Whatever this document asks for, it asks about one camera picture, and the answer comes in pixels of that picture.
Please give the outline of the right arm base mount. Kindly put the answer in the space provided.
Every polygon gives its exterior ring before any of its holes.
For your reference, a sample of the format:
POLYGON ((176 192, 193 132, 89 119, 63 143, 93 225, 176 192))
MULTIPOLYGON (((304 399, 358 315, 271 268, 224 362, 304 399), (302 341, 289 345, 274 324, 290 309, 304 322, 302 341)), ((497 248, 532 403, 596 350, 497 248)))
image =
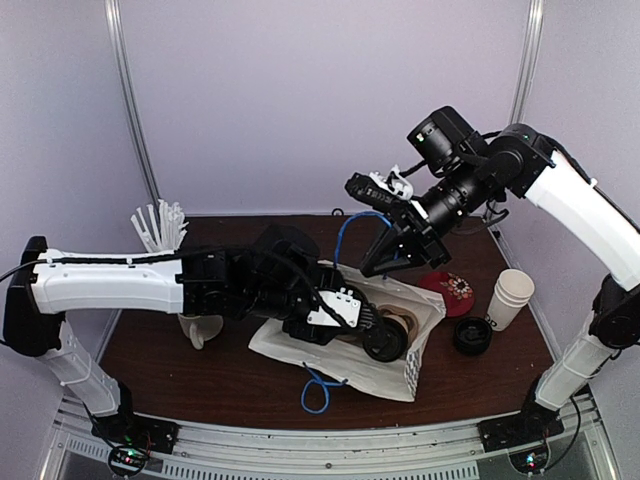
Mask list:
POLYGON ((524 411, 483 420, 477 427, 486 453, 541 442, 564 432, 564 425, 556 413, 524 411))

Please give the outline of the blue checkered paper bag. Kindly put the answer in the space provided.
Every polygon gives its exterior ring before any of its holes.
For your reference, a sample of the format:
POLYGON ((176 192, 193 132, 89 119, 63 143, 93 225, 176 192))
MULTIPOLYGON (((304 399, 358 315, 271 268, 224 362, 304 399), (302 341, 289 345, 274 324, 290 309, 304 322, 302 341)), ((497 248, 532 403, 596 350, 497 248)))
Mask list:
POLYGON ((257 330, 249 342, 249 349, 283 363, 307 366, 374 397, 413 402, 428 337, 446 316, 443 297, 393 278, 367 279, 357 269, 346 265, 340 264, 338 270, 348 284, 359 288, 375 306, 401 306, 417 317, 418 334, 398 360, 382 363, 371 359, 363 349, 363 342, 353 334, 342 335, 325 346, 296 340, 282 331, 279 321, 272 319, 257 330))

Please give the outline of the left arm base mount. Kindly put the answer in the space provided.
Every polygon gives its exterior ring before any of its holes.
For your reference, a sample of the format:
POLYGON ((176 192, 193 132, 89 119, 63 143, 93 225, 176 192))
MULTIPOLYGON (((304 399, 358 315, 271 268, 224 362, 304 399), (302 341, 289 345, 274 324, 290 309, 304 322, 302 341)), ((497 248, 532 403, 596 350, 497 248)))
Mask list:
POLYGON ((134 447, 144 452, 171 454, 178 439, 175 422, 133 414, 95 417, 90 415, 91 433, 110 446, 134 447))

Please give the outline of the cardboard cup carrier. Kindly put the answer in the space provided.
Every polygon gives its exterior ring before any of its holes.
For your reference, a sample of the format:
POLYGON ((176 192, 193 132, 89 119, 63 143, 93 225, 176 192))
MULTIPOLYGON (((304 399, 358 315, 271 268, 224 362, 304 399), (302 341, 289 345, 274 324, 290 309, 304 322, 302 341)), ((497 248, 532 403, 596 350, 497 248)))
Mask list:
POLYGON ((407 333, 408 344, 413 343, 419 330, 419 323, 413 312, 393 304, 379 305, 377 310, 382 317, 390 318, 399 323, 407 333))

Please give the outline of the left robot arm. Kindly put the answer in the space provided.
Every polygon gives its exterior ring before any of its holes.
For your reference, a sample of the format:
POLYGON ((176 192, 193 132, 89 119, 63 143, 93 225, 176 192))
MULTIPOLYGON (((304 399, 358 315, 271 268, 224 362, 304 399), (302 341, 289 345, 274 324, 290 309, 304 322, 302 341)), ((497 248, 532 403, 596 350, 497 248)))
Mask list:
POLYGON ((29 240, 6 277, 3 337, 15 352, 49 365, 88 411, 104 418, 123 444, 144 424, 128 389, 93 366, 66 325, 75 310, 148 310, 183 316, 248 315, 294 322, 336 335, 357 326, 362 301, 341 273, 318 262, 302 231, 271 225, 249 245, 200 247, 161 254, 86 256, 29 240))

